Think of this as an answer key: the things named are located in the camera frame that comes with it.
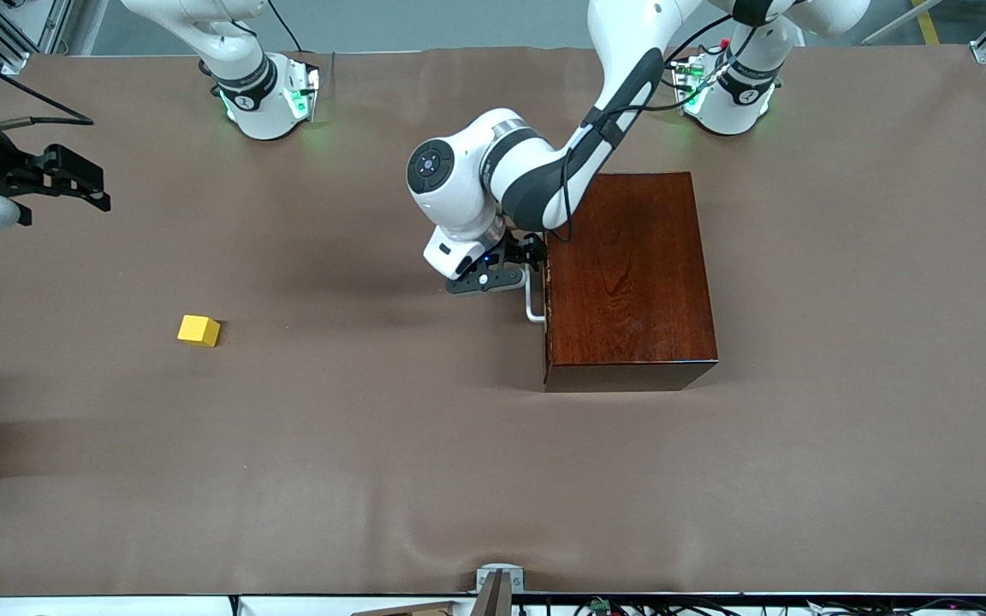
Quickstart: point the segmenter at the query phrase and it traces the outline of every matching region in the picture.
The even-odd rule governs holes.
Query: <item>table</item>
[[[558,143],[598,70],[337,56],[320,124],[254,143],[195,59],[33,58],[98,125],[16,143],[85,153],[114,205],[0,233],[0,594],[436,593],[505,560],[560,591],[986,592],[986,66],[802,48],[748,135],[642,118],[607,170],[692,172],[721,363],[544,394],[523,298],[422,261],[404,164],[497,105]]]

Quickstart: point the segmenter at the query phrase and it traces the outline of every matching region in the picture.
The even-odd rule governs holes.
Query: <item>wire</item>
[[[954,599],[953,597],[944,597],[944,599],[936,599],[934,601],[931,601],[930,603],[920,605],[919,607],[915,607],[912,609],[903,609],[903,611],[893,612],[893,613],[895,613],[895,615],[897,616],[911,616],[912,613],[919,612],[920,609],[931,609],[932,607],[935,607],[935,605],[939,605],[942,603],[951,603],[954,604],[954,607],[963,605],[965,607],[978,609],[978,611],[986,613],[986,605],[975,603],[974,601]]]
[[[693,34],[692,37],[687,40],[687,42],[685,42],[684,44],[682,44],[680,46],[680,48],[678,48],[678,50],[673,51],[672,56],[674,56],[674,55],[678,54],[678,52],[684,50],[684,48],[687,47],[690,44],[690,42],[692,42],[692,40],[699,38],[699,36],[703,32],[705,32],[707,30],[710,30],[710,28],[712,28],[712,27],[716,27],[716,25],[719,25],[721,23],[724,23],[725,20],[727,20],[727,19],[731,19],[731,15],[724,16],[724,17],[722,17],[722,19],[719,19],[719,20],[714,20],[707,27],[702,28],[702,30],[700,30],[699,32],[696,32],[695,34]],[[565,225],[567,225],[567,230],[565,230],[564,237],[562,237],[562,235],[558,234],[558,231],[555,231],[553,229],[551,229],[549,231],[549,234],[552,234],[553,237],[557,238],[558,241],[560,241],[562,243],[568,243],[568,242],[572,241],[572,238],[573,238],[573,211],[570,208],[570,199],[568,199],[568,164],[570,163],[570,160],[573,157],[573,152],[575,152],[576,145],[579,145],[580,144],[580,141],[583,141],[584,138],[588,136],[588,133],[590,133],[591,130],[595,128],[595,126],[597,126],[597,125],[602,126],[603,124],[606,124],[608,118],[610,118],[611,116],[614,116],[617,113],[627,112],[628,110],[673,110],[673,109],[679,109],[679,108],[681,108],[681,106],[686,105],[688,102],[690,102],[692,100],[695,100],[695,97],[697,97],[699,94],[701,94],[703,90],[707,89],[707,87],[709,87],[709,86],[712,85],[713,80],[715,80],[717,77],[720,77],[720,75],[722,73],[724,73],[724,71],[727,71],[729,67],[733,66],[733,62],[736,62],[736,58],[739,58],[740,57],[740,54],[743,54],[744,49],[747,48],[748,43],[751,43],[751,38],[752,38],[752,36],[755,36],[755,34],[756,34],[756,28],[753,27],[751,29],[751,31],[748,32],[748,38],[745,38],[744,39],[744,43],[740,46],[739,50],[736,50],[735,54],[732,54],[732,57],[729,57],[728,58],[728,62],[721,63],[721,66],[717,67],[716,70],[713,71],[713,73],[710,74],[707,79],[702,80],[702,83],[700,83],[700,85],[698,87],[696,87],[695,90],[693,90],[692,92],[688,93],[685,97],[683,97],[680,100],[674,102],[673,104],[658,106],[658,108],[651,108],[649,105],[622,105],[622,106],[617,106],[617,108],[614,108],[612,110],[606,110],[606,112],[603,112],[602,114],[600,114],[600,116],[598,118],[596,118],[595,121],[592,121],[591,124],[588,125],[587,132],[580,134],[579,139],[576,140],[576,144],[571,144],[571,145],[568,146],[567,149],[565,149],[565,156],[562,158],[562,164],[561,164],[561,182],[562,182],[561,193],[562,193],[562,203],[563,203],[563,205],[565,207]],[[668,66],[668,62],[670,62],[670,60],[666,60],[665,66]],[[727,609],[721,607],[720,605],[717,605],[716,603],[713,603],[713,601],[706,601],[706,600],[700,600],[700,601],[703,601],[704,603],[711,604],[711,607],[716,608],[716,609],[719,609],[720,612],[725,613],[725,616],[739,616],[739,615],[737,615],[736,612],[727,611]],[[704,613],[704,612],[700,611],[700,609],[695,609],[693,607],[688,607],[687,609],[691,609],[693,612],[699,613],[700,616],[709,616],[708,613]]]
[[[299,40],[294,37],[294,32],[291,32],[291,28],[288,27],[287,22],[284,20],[284,17],[281,17],[281,12],[276,10],[276,4],[273,4],[273,0],[269,0],[269,8],[273,10],[273,15],[276,15],[276,19],[279,22],[281,22],[281,25],[284,27],[284,30],[288,32],[288,36],[290,36],[291,42],[294,43],[294,50],[301,52],[301,54],[306,54],[306,50],[304,50],[304,48],[302,48],[302,45],[299,44]]]
[[[246,34],[249,34],[250,36],[253,36],[255,39],[258,37],[258,33],[257,32],[254,32],[254,31],[250,30],[250,28],[244,27],[244,25],[236,22],[235,17],[230,14],[230,10],[227,9],[227,4],[224,3],[223,0],[216,0],[216,3],[219,4],[219,8],[220,9],[223,9],[223,15],[226,15],[227,16],[227,19],[230,20],[230,24],[231,25],[234,25],[234,27],[239,28],[239,30],[241,30],[242,32],[244,32]]]
[[[242,32],[249,34],[250,36],[252,36],[252,38],[256,39],[258,37],[257,32],[250,30],[250,28],[244,27],[244,25],[236,22],[235,20],[230,20],[230,24],[232,25],[232,27],[239,28],[239,30],[241,30]]]
[[[733,612],[732,609],[722,607],[720,604],[717,604],[715,601],[710,601],[708,599],[700,599],[700,597],[686,596],[686,597],[681,597],[680,601],[683,601],[684,603],[690,603],[692,605],[699,605],[707,609],[713,609],[713,611],[715,612],[724,613],[725,616],[740,616],[739,613]]]
[[[695,39],[699,38],[699,36],[704,35],[706,32],[713,30],[713,28],[719,27],[719,25],[728,22],[728,20],[731,19],[733,19],[732,15],[725,15],[723,17],[719,17],[719,19],[713,20],[708,24],[705,24],[704,27],[701,27],[699,31],[695,32],[695,34],[688,36],[687,40],[684,40],[684,42],[682,42],[680,46],[676,47],[675,51],[670,52],[670,54],[668,54],[668,59],[664,60],[664,66],[667,67],[670,63],[672,63],[674,59],[676,59],[676,57],[679,56],[680,53],[683,50],[685,50],[691,43],[695,42]]]
[[[2,81],[9,83],[9,85],[16,87],[16,89],[19,89],[22,92],[30,95],[30,97],[37,98],[39,101],[43,101],[51,106],[54,106],[54,108],[61,110],[63,113],[67,113],[73,116],[73,117],[25,117],[25,118],[20,118],[19,120],[20,124],[19,121],[0,122],[0,125],[11,124],[6,128],[0,128],[0,130],[7,130],[9,128],[17,128],[17,126],[27,126],[31,124],[74,124],[80,126],[93,126],[93,120],[90,120],[89,117],[82,115],[81,113],[77,112],[77,110],[72,110],[71,108],[69,108],[69,106],[65,104],[56,102],[54,100],[51,100],[51,98],[45,97],[44,94],[39,93],[36,90],[33,90],[30,86],[25,86],[24,83],[20,83],[15,78],[10,77],[10,75],[3,74],[0,71],[0,79]]]

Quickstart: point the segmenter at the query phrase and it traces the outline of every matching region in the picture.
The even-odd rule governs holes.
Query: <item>yellow cube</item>
[[[177,331],[177,340],[193,347],[214,348],[219,340],[219,322],[209,317],[185,315],[181,330]]]

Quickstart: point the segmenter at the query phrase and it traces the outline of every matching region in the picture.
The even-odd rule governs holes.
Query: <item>wooden board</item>
[[[690,173],[599,175],[547,263],[548,391],[683,389],[717,363]]]

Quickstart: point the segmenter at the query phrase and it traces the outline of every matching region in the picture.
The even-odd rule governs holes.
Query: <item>black band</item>
[[[638,97],[643,87],[648,86],[649,92],[647,93],[652,95],[656,90],[657,83],[661,81],[662,74],[664,74],[664,55],[656,48],[646,51],[600,113],[607,114],[607,116],[621,116],[617,110],[626,108],[626,106],[633,106],[634,99]],[[628,110],[626,113],[630,113],[633,117],[630,125],[627,126],[627,130],[629,130],[630,126],[638,120],[640,110]],[[580,138],[580,142],[573,149],[573,155],[568,161],[568,178],[572,178],[580,171],[580,168],[584,167],[584,164],[591,159],[591,156],[605,140],[606,138],[600,135],[599,130],[595,129],[588,130],[584,137]],[[615,151],[615,143],[611,143],[611,145],[613,148],[603,157],[600,165],[606,163],[607,157],[610,157],[611,153]],[[504,208],[504,213],[516,223],[516,227],[528,231],[545,230],[543,214],[547,208],[547,203],[550,203],[553,196],[562,190],[563,160],[553,160],[541,165],[541,167],[536,167],[521,175],[506,188],[501,197],[501,207]]]
[[[269,58],[266,57],[264,59],[262,67],[258,67],[258,69],[254,70],[253,73],[258,75],[258,77],[262,74],[264,78],[261,79],[256,86],[250,87],[249,90],[232,90],[226,85],[232,81],[249,81],[252,83],[250,81],[250,77],[240,80],[216,79],[216,83],[218,83],[220,89],[223,90],[223,97],[240,110],[261,109],[261,101],[265,100],[265,97],[273,91],[273,87],[276,86],[276,79],[278,77],[276,65],[274,65]]]
[[[729,67],[729,70],[733,70],[740,77],[746,77],[752,81],[770,81],[778,77],[779,71],[782,70],[782,65],[778,65],[771,70],[756,70],[742,65],[740,60],[737,60],[737,62],[733,62],[733,66]]]
[[[760,27],[767,25],[767,11],[771,0],[736,0],[733,3],[732,16],[739,23]]]
[[[213,74],[211,78],[215,79],[218,85],[222,87],[226,87],[226,89],[228,90],[242,90],[244,89],[244,87],[253,86],[254,83],[260,81],[265,74],[269,73],[270,70],[269,67],[271,67],[273,73],[276,73],[276,66],[269,59],[269,56],[262,56],[261,63],[258,65],[258,67],[253,70],[253,73],[246,75],[246,77],[242,77],[239,79],[219,79],[218,77],[215,77],[215,75]]]
[[[516,147],[517,145],[524,143],[524,141],[529,139],[543,139],[543,135],[536,130],[531,128],[531,126],[523,126],[513,130],[512,133],[508,133],[504,137],[501,137],[500,141],[493,144],[493,148],[490,149],[489,156],[485,157],[485,163],[482,163],[482,186],[488,191],[490,187],[490,178],[493,178],[493,172],[496,171],[496,165],[501,162],[504,155],[510,151],[510,149]]]
[[[617,148],[622,143],[622,138],[627,136],[625,130],[619,128],[618,125],[618,120],[621,116],[622,113],[611,113],[605,116],[600,110],[591,108],[585,114],[584,121],[580,123],[580,127],[584,128],[590,124],[595,126],[595,130],[599,133],[599,136],[603,137],[603,140],[607,141],[608,144],[611,144],[611,147]],[[603,120],[603,124],[596,124],[600,120]]]

